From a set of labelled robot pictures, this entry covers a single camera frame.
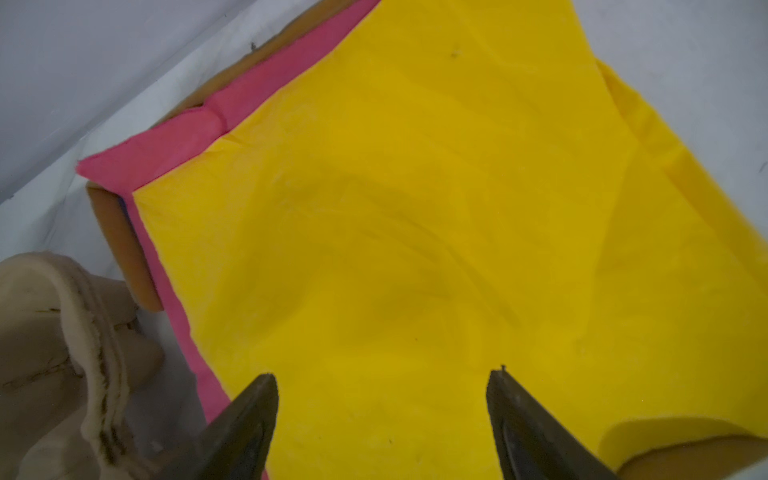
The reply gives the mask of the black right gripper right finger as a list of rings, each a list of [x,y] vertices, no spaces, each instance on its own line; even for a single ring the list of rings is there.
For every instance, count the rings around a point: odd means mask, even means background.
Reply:
[[[490,373],[487,409],[505,479],[615,479],[504,368]]]

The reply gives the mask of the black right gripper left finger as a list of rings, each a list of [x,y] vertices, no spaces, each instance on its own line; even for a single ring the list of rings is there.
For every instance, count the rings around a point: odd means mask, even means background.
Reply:
[[[155,475],[157,479],[260,479],[276,428],[274,375],[258,376],[200,434]]]

